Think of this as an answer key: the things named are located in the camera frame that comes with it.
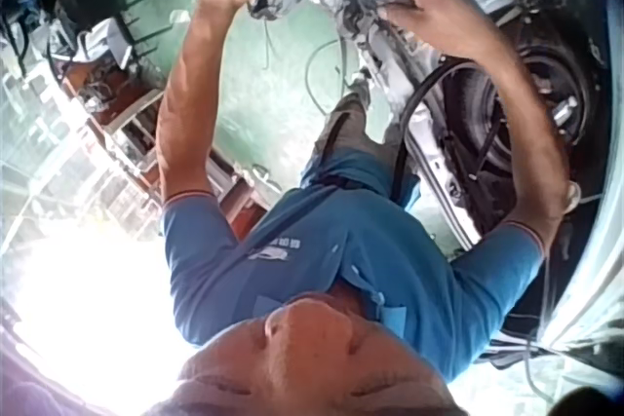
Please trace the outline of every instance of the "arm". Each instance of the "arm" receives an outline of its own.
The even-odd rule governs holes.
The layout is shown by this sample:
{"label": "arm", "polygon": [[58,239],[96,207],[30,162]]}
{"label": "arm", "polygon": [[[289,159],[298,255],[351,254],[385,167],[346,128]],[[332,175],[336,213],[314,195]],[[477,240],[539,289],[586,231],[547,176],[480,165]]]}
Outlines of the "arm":
{"label": "arm", "polygon": [[218,86],[227,31],[247,0],[198,0],[170,75],[157,130],[163,199],[210,191],[206,176],[215,134]]}
{"label": "arm", "polygon": [[384,14],[443,53],[466,57],[490,74],[503,100],[512,143],[517,204],[508,221],[530,228],[546,250],[566,209],[568,173],[555,126],[522,60],[474,0],[414,0],[418,9]]}

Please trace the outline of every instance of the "workshop floor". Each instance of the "workshop floor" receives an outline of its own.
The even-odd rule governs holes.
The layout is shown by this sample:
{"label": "workshop floor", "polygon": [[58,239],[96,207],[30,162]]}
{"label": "workshop floor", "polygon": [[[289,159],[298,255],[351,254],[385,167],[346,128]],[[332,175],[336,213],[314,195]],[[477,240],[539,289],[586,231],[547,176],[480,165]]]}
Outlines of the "workshop floor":
{"label": "workshop floor", "polygon": [[[196,0],[145,0],[129,10],[131,26],[140,38],[170,25],[174,11],[192,13]],[[187,23],[174,28],[140,49],[157,50],[150,61],[167,76],[180,50]],[[267,47],[268,29],[273,47]],[[311,54],[336,38],[332,18],[318,6],[304,2],[284,19],[267,23],[239,13],[229,34],[221,78],[221,103],[215,146],[243,170],[262,165],[287,190],[298,183],[324,117],[304,85]],[[310,85],[320,104],[331,110],[340,98],[339,47],[323,50],[310,71]],[[357,54],[349,50],[347,77],[359,68]],[[389,108],[373,91],[368,133],[380,140],[389,122]],[[458,244],[449,231],[437,202],[427,188],[415,214],[446,254]]]}

